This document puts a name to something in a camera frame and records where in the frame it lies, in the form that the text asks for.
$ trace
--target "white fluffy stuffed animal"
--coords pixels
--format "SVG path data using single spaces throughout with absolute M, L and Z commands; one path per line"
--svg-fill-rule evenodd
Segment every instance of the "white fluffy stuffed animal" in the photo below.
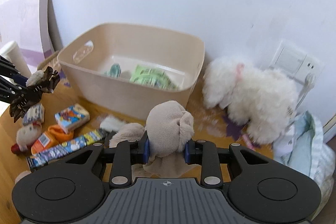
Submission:
M 254 142 L 271 143 L 295 116 L 297 92 L 293 80 L 279 70 L 261 71 L 251 65 L 216 59 L 204 75 L 204 105 L 228 106 L 229 118 L 239 125 L 248 121 Z

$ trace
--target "wooden table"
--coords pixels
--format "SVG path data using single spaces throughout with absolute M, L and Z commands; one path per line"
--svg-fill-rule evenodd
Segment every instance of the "wooden table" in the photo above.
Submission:
M 217 147 L 228 147 L 232 142 L 238 142 L 245 145 L 240 136 L 226 136 L 225 114 L 219 108 L 205 110 L 202 105 L 202 81 L 198 81 L 193 94 L 187 105 L 187 110 L 192 113 L 195 118 L 194 140 L 205 139 L 214 142 Z M 79 98 L 73 89 L 59 83 L 54 94 L 44 94 L 41 100 L 45 107 L 45 122 L 42 130 L 48 126 L 55 124 L 54 114 L 73 105 L 80 103 L 90 113 L 91 120 L 86 125 L 75 131 L 75 136 L 93 130 L 97 126 L 96 117 L 103 113 L 110 113 L 127 122 L 139 122 L 142 125 L 145 121 L 139 121 L 125 115 L 114 113 L 98 105 L 92 104 L 84 99 Z M 8 109 L 0 117 L 0 224 L 17 224 L 20 219 L 16 213 L 11 200 L 11 192 L 14 186 L 15 178 L 24 170 L 28 170 L 26 158 L 24 156 L 16 156 L 11 153 L 11 146 L 16 142 L 16 132 L 21 127 L 21 121 L 14 123 L 13 118 L 9 116 Z M 270 146 L 263 146 L 256 149 L 258 152 L 273 157 Z M 110 167 L 106 169 L 104 180 L 108 178 Z M 183 177 L 200 178 L 200 166 L 190 170 Z M 222 173 L 224 181 L 230 181 L 226 165 L 222 165 Z

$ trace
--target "electrical socket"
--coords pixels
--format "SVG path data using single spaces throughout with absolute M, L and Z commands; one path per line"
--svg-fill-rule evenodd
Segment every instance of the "electrical socket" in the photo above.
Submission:
M 312 73 L 317 78 L 322 72 L 324 67 L 325 67 L 325 64 L 322 63 L 320 60 L 317 60 L 316 58 L 310 55 L 307 55 L 305 59 L 303 60 L 302 65 L 300 66 L 296 74 L 294 75 L 294 78 L 298 82 L 304 84 L 306 76 L 309 73 Z

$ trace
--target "beige plush toy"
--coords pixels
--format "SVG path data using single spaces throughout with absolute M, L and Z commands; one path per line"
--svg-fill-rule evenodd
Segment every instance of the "beige plush toy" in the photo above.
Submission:
M 148 177 L 151 174 L 163 178 L 178 178 L 194 165 L 184 162 L 184 146 L 194 135 L 194 118 L 178 102 L 169 101 L 154 107 L 148 115 L 146 128 L 137 123 L 123 126 L 113 136 L 110 147 L 118 142 L 136 139 L 140 140 L 147 131 L 150 142 L 150 158 L 143 165 L 132 167 L 133 177 Z

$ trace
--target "beige plastic bin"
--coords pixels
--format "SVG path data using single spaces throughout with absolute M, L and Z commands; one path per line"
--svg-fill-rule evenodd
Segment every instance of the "beige plastic bin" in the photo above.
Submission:
M 80 62 L 78 52 L 93 45 Z M 150 110 L 176 100 L 184 107 L 193 91 L 204 61 L 204 43 L 192 35 L 161 28 L 108 23 L 76 38 L 58 55 L 64 73 L 78 94 L 113 111 L 146 120 Z M 118 79 L 104 75 L 114 63 L 122 74 Z M 160 90 L 128 81 L 137 65 L 164 70 L 179 86 Z

